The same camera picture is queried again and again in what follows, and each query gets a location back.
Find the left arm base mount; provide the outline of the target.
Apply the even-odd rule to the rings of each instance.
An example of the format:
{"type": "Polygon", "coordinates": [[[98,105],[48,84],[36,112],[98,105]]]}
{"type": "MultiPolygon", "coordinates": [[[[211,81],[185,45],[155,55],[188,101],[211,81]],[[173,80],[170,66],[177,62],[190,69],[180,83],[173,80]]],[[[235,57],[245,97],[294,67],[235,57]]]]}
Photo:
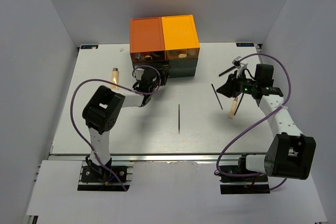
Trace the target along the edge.
{"type": "Polygon", "coordinates": [[[77,191],[117,191],[126,192],[132,181],[133,167],[112,165],[112,160],[106,163],[112,172],[101,165],[97,165],[86,157],[82,162],[77,191]]]}

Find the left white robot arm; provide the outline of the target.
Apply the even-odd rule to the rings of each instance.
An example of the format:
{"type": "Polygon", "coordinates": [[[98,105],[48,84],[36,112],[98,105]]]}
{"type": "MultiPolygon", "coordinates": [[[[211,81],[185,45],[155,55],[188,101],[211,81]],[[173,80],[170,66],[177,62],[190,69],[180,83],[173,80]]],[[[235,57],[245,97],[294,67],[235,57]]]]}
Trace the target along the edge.
{"type": "Polygon", "coordinates": [[[91,154],[86,158],[93,176],[101,182],[110,178],[111,157],[109,153],[109,132],[114,127],[122,108],[144,107],[152,94],[164,86],[169,77],[168,65],[137,66],[132,72],[136,82],[132,89],[119,87],[112,90],[100,86],[88,104],[82,117],[89,129],[91,154]]]}

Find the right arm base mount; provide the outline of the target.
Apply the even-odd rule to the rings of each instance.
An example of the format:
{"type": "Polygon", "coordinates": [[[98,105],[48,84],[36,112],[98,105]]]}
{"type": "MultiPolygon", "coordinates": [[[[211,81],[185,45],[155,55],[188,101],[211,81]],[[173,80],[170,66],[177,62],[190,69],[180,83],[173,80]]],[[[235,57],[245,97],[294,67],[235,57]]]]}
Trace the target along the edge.
{"type": "Polygon", "coordinates": [[[220,174],[218,170],[214,175],[219,177],[220,193],[222,195],[269,194],[270,188],[267,175],[259,175],[246,169],[246,154],[243,154],[236,165],[221,165],[223,172],[232,175],[253,174],[250,177],[233,177],[220,174]]]}

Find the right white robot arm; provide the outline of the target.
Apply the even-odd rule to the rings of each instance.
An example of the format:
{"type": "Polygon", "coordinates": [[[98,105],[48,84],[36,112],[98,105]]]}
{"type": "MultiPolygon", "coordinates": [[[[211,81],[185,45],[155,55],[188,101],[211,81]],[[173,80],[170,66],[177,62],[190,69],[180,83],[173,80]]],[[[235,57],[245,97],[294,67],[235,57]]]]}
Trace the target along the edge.
{"type": "Polygon", "coordinates": [[[273,66],[258,64],[252,79],[246,77],[246,70],[241,67],[229,74],[226,83],[216,91],[228,98],[240,94],[252,96],[264,113],[274,139],[265,155],[247,154],[239,159],[237,172],[230,174],[220,169],[219,173],[239,177],[245,182],[263,174],[307,179],[316,149],[314,138],[305,136],[292,120],[281,89],[273,86],[273,66]]]}

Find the clear yellow box drawer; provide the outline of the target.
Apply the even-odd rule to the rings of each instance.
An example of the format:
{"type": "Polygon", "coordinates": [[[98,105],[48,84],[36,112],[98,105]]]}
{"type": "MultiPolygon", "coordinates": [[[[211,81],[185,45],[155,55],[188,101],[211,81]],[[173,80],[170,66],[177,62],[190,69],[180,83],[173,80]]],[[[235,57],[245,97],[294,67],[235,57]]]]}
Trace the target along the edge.
{"type": "Polygon", "coordinates": [[[167,60],[191,59],[197,58],[199,55],[199,48],[189,49],[175,49],[166,52],[167,60]]]}

